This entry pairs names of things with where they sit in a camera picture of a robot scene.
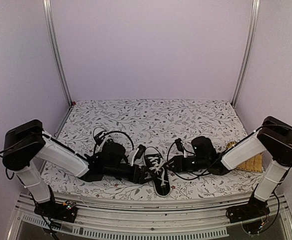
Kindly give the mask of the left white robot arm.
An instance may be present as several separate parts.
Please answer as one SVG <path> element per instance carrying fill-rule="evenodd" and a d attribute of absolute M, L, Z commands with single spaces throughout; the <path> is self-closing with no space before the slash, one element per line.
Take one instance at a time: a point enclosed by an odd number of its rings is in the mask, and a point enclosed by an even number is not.
<path fill-rule="evenodd" d="M 53 138 L 43 129 L 42 122 L 34 119 L 5 134 L 0 158 L 5 168 L 17 175 L 49 217 L 56 217 L 60 206 L 52 200 L 48 185 L 32 165 L 35 158 L 59 166 L 84 182 L 100 181 L 104 176 L 136 184 L 151 180 L 148 168 L 130 163 L 125 147 L 114 141 L 111 132 L 99 128 L 93 133 L 93 154 L 81 155 Z"/>

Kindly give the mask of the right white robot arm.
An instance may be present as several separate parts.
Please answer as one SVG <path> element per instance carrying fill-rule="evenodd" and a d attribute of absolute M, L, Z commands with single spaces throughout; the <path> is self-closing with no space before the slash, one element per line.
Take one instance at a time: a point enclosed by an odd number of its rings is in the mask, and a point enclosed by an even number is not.
<path fill-rule="evenodd" d="M 223 176 L 259 154 L 268 152 L 272 156 L 265 175 L 253 191 L 253 200 L 245 205 L 244 214 L 248 218 L 255 218 L 263 211 L 263 202 L 269 199 L 292 167 L 292 126 L 272 116 L 265 118 L 260 127 L 223 152 L 216 152 L 211 140 L 204 136 L 194 138 L 191 146 L 193 156 L 174 156 L 167 160 L 165 167 L 175 173 L 203 170 Z"/>

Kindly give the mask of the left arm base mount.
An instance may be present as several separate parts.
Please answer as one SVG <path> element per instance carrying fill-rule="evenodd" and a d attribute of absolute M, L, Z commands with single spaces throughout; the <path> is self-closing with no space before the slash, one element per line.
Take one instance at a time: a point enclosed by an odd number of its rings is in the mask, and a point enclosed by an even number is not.
<path fill-rule="evenodd" d="M 47 202 L 37 203 L 35 201 L 34 213 L 49 219 L 74 223 L 78 212 L 78 208 L 75 205 L 76 203 L 68 200 L 63 203 L 57 203 L 52 195 Z"/>

